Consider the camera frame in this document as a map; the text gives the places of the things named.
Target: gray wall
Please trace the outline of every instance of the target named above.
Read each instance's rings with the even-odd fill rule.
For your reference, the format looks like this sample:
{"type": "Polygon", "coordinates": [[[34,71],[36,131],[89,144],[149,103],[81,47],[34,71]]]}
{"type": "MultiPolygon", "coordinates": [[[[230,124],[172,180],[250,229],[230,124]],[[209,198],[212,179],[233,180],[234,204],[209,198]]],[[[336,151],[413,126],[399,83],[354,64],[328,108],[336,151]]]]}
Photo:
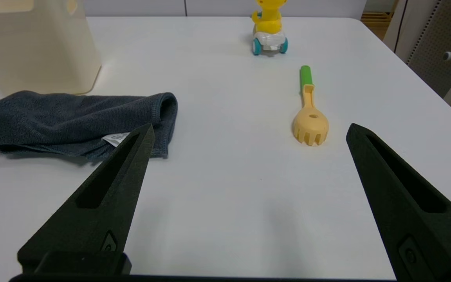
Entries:
{"type": "MultiPolygon", "coordinates": [[[[255,0],[83,1],[88,16],[249,16],[259,9],[255,0]]],[[[281,12],[283,16],[360,19],[365,4],[366,0],[288,0],[281,12]]]]}

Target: toy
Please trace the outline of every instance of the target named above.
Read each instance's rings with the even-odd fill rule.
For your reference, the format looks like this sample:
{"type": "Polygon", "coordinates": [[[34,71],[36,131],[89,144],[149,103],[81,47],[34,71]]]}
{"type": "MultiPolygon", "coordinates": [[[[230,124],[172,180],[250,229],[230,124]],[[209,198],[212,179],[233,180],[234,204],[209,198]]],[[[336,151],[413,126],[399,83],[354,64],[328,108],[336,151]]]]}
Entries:
{"type": "Polygon", "coordinates": [[[314,143],[321,145],[326,140],[329,125],[325,115],[314,106],[314,85],[309,66],[303,66],[300,69],[300,85],[304,107],[295,118],[295,138],[309,146],[313,146],[314,143]]]}
{"type": "Polygon", "coordinates": [[[255,23],[252,52],[255,56],[262,50],[276,51],[285,54],[288,50],[288,39],[282,31],[281,8],[287,0],[256,0],[262,8],[254,11],[252,21],[255,23]]]}

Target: yellow toy duck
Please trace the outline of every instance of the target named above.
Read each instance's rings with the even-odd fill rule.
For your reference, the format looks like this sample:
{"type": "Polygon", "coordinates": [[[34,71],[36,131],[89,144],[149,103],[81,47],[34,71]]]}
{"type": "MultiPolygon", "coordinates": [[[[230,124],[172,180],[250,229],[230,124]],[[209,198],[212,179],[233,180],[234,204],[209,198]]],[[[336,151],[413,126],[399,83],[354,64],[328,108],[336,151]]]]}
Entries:
{"type": "Polygon", "coordinates": [[[279,50],[284,54],[288,50],[288,40],[281,26],[279,9],[287,0],[256,0],[262,12],[254,11],[252,20],[255,23],[254,41],[252,45],[254,55],[262,50],[279,50]]]}

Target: pegboard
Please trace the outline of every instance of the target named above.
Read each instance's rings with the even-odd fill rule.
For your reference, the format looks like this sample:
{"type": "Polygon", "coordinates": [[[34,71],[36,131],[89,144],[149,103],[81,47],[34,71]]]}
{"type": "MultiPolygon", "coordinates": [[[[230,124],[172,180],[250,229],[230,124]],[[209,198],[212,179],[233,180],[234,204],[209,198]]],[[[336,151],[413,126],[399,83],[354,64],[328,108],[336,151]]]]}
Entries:
{"type": "Polygon", "coordinates": [[[451,87],[451,0],[437,1],[406,63],[433,90],[444,97],[451,87]]]}

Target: green handle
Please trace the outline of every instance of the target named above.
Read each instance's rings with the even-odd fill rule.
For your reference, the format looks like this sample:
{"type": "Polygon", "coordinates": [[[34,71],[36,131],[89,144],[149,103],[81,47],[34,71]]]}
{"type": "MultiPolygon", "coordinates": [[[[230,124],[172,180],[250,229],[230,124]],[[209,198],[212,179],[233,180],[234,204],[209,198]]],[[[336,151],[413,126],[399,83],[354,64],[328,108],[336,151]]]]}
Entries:
{"type": "Polygon", "coordinates": [[[309,66],[302,66],[300,68],[300,89],[303,89],[306,84],[313,84],[313,76],[309,66]]]}

